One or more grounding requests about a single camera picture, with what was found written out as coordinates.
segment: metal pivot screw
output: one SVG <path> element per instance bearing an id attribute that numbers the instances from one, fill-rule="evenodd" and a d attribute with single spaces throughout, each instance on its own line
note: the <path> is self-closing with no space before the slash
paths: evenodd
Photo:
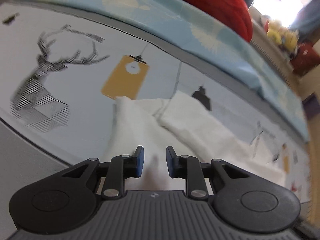
<path id="1" fill-rule="evenodd" d="M 156 192 L 154 192 L 154 193 L 152 193 L 150 196 L 151 196 L 152 198 L 156 198 L 156 197 L 159 197 L 159 194 L 156 193 Z"/>
<path id="2" fill-rule="evenodd" d="M 107 197 L 116 197 L 119 195 L 119 191 L 117 191 L 116 189 L 114 188 L 109 188 L 109 189 L 106 189 L 103 194 Z"/>
<path id="3" fill-rule="evenodd" d="M 203 190 L 195 189 L 195 190 L 191 191 L 191 195 L 195 198 L 202 198 L 202 197 L 205 197 L 207 195 L 207 193 Z"/>

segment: deer antlers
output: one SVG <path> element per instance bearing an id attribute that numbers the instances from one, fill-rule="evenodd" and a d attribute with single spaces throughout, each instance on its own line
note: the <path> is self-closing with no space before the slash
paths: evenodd
<path id="1" fill-rule="evenodd" d="M 91 65 L 93 63 L 100 62 L 102 60 L 105 60 L 106 58 L 110 57 L 110 55 L 106 55 L 104 57 L 101 57 L 99 59 L 95 59 L 98 55 L 97 50 L 96 50 L 96 44 L 94 41 L 92 42 L 92 48 L 93 52 L 88 56 L 88 57 L 82 57 L 81 59 L 78 59 L 80 55 L 80 50 L 77 50 L 76 53 L 71 57 L 71 58 L 61 58 L 58 61 L 54 62 L 55 63 L 61 63 L 61 64 L 78 64 L 78 65 Z"/>
<path id="2" fill-rule="evenodd" d="M 44 32 L 41 33 L 37 44 L 38 44 L 40 51 L 41 51 L 45 60 L 48 59 L 48 56 L 51 53 L 50 46 L 56 42 L 56 39 L 49 41 L 49 42 L 46 42 L 46 39 L 51 35 L 61 33 L 63 30 L 66 30 L 69 26 L 70 25 L 64 25 L 61 29 L 54 31 L 54 32 L 51 32 L 51 33 L 48 33 L 48 34 L 45 34 Z M 95 59 L 97 57 L 98 53 L 97 53 L 96 45 L 95 45 L 94 41 L 92 42 L 92 48 L 93 48 L 93 51 L 88 57 L 82 57 L 81 59 L 78 59 L 81 51 L 77 50 L 76 53 L 72 57 L 61 58 L 56 62 L 52 62 L 52 64 L 57 65 L 57 64 L 69 63 L 69 64 L 78 64 L 78 65 L 91 65 L 91 64 L 103 61 L 106 58 L 110 57 L 110 55 L 106 55 L 102 58 Z"/>

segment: deer wall decal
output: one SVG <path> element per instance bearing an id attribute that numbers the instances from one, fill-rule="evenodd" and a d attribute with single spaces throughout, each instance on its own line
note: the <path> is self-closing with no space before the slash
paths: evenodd
<path id="1" fill-rule="evenodd" d="M 92 53 L 88 57 L 79 59 L 80 50 L 69 58 L 60 58 L 58 61 L 50 62 L 49 55 L 51 53 L 50 46 L 56 42 L 56 39 L 47 41 L 47 39 L 62 31 L 70 31 L 82 34 L 102 42 L 100 38 L 93 34 L 82 33 L 69 29 L 69 25 L 63 26 L 58 31 L 51 33 L 41 33 L 38 38 L 38 46 L 41 54 L 37 56 L 38 66 L 34 71 L 22 82 L 20 87 L 15 91 L 11 98 L 11 112 L 18 118 L 22 119 L 27 127 L 32 127 L 41 132 L 68 125 L 69 105 L 56 98 L 44 87 L 44 82 L 51 72 L 62 71 L 67 68 L 67 64 L 71 65 L 92 65 L 101 62 L 109 57 L 106 55 L 99 59 L 95 42 L 92 42 Z"/>

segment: ribbed gray plate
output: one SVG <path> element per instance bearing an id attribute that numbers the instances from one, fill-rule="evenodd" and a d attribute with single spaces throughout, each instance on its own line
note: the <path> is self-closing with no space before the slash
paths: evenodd
<path id="1" fill-rule="evenodd" d="M 128 191 L 126 197 L 105 201 L 85 225 L 58 235 L 23 230 L 10 240 L 295 240 L 290 230 L 272 235 L 237 231 L 221 222 L 203 201 L 183 191 Z"/>

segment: black decoration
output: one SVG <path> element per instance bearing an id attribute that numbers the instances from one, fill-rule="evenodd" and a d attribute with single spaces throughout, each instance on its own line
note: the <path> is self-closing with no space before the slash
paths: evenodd
<path id="1" fill-rule="evenodd" d="M 7 19 L 5 19 L 4 21 L 2 21 L 2 23 L 5 24 L 5 25 L 10 25 L 10 24 L 15 20 L 15 18 L 16 18 L 17 16 L 19 16 L 19 15 L 20 15 L 19 13 L 15 13 L 15 14 L 9 16 L 9 17 L 8 17 Z"/>
<path id="2" fill-rule="evenodd" d="M 205 89 L 203 86 L 200 86 L 199 90 L 192 94 L 192 97 L 200 101 L 200 103 L 203 104 L 206 109 L 211 111 L 210 98 L 205 95 Z"/>
<path id="3" fill-rule="evenodd" d="M 47 76 L 56 71 L 63 71 L 68 68 L 69 64 L 73 65 L 92 65 L 101 62 L 109 57 L 97 58 L 96 43 L 92 42 L 92 52 L 87 57 L 81 57 L 80 50 L 69 58 L 61 58 L 58 61 L 49 61 L 51 53 L 50 46 L 55 43 L 55 39 L 47 39 L 65 30 L 76 34 L 85 35 L 96 41 L 102 42 L 96 35 L 81 33 L 76 30 L 68 29 L 70 26 L 65 25 L 57 31 L 51 33 L 42 33 L 37 41 L 40 54 L 37 56 L 38 66 L 33 70 L 22 84 L 18 87 L 11 98 L 11 112 L 17 119 L 23 119 L 26 126 L 32 127 L 40 132 L 48 132 L 55 127 L 68 125 L 69 105 L 56 99 L 45 87 L 44 82 Z"/>

